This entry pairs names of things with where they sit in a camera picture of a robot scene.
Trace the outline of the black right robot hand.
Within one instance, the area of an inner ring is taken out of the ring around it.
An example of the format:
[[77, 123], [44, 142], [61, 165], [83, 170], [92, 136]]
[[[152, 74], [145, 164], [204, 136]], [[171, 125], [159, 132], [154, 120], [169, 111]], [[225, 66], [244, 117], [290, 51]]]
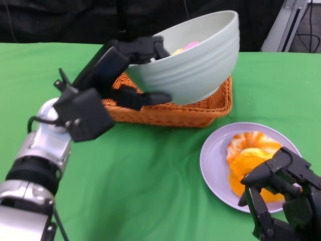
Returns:
[[[245, 191], [238, 204], [249, 207], [252, 234], [258, 240], [320, 240], [320, 176], [310, 167], [308, 161], [282, 147], [241, 180]], [[284, 196], [286, 221], [271, 216], [262, 189]]]

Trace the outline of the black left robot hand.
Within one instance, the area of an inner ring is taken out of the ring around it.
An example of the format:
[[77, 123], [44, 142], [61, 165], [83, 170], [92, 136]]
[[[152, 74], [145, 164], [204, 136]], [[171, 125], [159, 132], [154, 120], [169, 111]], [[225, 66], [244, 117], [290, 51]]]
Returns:
[[112, 40], [103, 45], [84, 69], [78, 74], [72, 86], [78, 90], [94, 88], [103, 99], [112, 99], [120, 107], [141, 110], [144, 106], [165, 104], [172, 97], [160, 91], [138, 93], [135, 88], [122, 85], [113, 88], [114, 82], [130, 65], [143, 65], [169, 56], [164, 49], [163, 37], [139, 37], [131, 42]]

